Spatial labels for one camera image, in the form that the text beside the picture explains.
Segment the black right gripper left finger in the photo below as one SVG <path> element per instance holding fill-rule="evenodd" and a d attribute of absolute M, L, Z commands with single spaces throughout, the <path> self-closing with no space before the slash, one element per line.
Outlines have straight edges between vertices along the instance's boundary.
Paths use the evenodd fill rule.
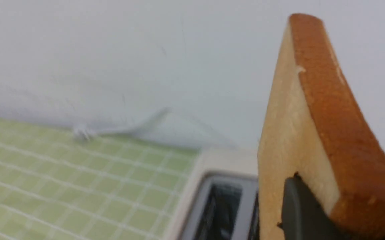
<path fill-rule="evenodd" d="M 284 182 L 281 228 L 286 240 L 345 240 L 298 173 Z"/>

